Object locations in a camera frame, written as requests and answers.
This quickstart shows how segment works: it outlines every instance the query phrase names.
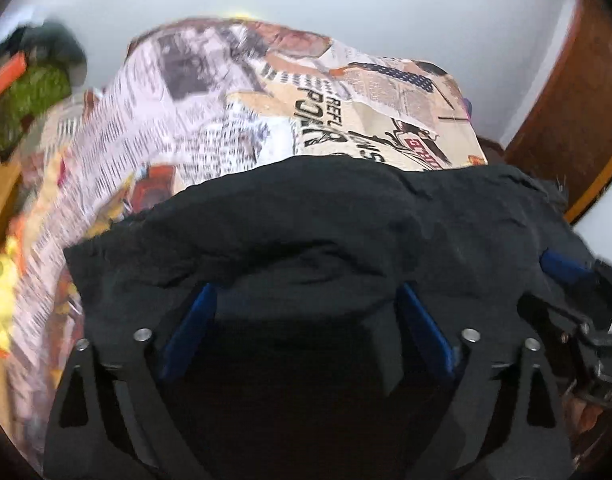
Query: screw head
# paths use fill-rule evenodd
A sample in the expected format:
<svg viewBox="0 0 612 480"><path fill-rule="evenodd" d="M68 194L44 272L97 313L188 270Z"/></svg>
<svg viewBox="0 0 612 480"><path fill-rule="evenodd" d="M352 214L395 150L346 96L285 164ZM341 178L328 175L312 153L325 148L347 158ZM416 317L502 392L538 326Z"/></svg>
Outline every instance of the screw head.
<svg viewBox="0 0 612 480"><path fill-rule="evenodd" d="M151 336L152 330L150 328L141 328L135 331L135 333L132 335L132 338L135 339L135 341L143 342L148 341Z"/></svg>
<svg viewBox="0 0 612 480"><path fill-rule="evenodd" d="M90 343L88 342L88 339L82 338L75 343L75 349L78 352L81 352L82 350L85 350L86 348L88 348L89 345Z"/></svg>
<svg viewBox="0 0 612 480"><path fill-rule="evenodd" d="M542 345L537 339L529 337L526 341L524 341L524 346L528 348L531 352L537 352Z"/></svg>
<svg viewBox="0 0 612 480"><path fill-rule="evenodd" d="M474 328L465 328L462 330L462 337L469 343L476 343L481 339L481 334Z"/></svg>

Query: green object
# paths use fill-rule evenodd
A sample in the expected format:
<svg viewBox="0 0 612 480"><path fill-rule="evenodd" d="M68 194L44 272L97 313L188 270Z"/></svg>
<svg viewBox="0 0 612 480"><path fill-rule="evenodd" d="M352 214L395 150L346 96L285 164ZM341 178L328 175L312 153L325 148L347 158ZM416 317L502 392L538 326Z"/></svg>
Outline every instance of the green object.
<svg viewBox="0 0 612 480"><path fill-rule="evenodd" d="M68 75L56 66L29 66L0 96L0 158L10 156L30 123L70 95Z"/></svg>

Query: black cloth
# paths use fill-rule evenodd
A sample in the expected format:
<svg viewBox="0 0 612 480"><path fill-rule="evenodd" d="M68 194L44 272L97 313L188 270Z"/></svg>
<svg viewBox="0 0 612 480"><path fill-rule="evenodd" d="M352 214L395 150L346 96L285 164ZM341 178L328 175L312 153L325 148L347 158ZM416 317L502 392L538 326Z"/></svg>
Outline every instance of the black cloth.
<svg viewBox="0 0 612 480"><path fill-rule="evenodd" d="M142 327L161 347L198 288L218 287L192 373L163 388L215 476L357 479L403 470L419 390L401 389L398 287L442 326L455 308L494 321L525 292L563 301L540 269L548 248L592 261L516 168L298 156L190 187L65 255L102 360ZM461 328L444 336L457 345Z"/></svg>

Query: wooden furniture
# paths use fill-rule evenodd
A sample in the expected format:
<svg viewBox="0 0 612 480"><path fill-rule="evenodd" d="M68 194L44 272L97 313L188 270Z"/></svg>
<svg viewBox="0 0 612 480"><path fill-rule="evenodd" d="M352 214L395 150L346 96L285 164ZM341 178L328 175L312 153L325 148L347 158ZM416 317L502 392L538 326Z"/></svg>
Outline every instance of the wooden furniture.
<svg viewBox="0 0 612 480"><path fill-rule="evenodd" d="M569 221L612 180L612 15L600 0L579 0L560 59L504 159L564 185Z"/></svg>

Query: newspaper print fabric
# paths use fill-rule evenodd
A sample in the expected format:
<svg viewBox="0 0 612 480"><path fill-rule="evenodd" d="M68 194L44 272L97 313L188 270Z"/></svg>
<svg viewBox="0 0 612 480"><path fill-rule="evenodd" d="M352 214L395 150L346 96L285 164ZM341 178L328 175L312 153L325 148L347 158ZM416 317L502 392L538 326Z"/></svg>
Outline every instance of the newspaper print fabric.
<svg viewBox="0 0 612 480"><path fill-rule="evenodd" d="M242 20L184 20L131 44L52 155L51 200L24 254L10 379L16 444L33 465L85 315L62 249L187 186L293 155L408 171L485 163L457 85L433 64Z"/></svg>

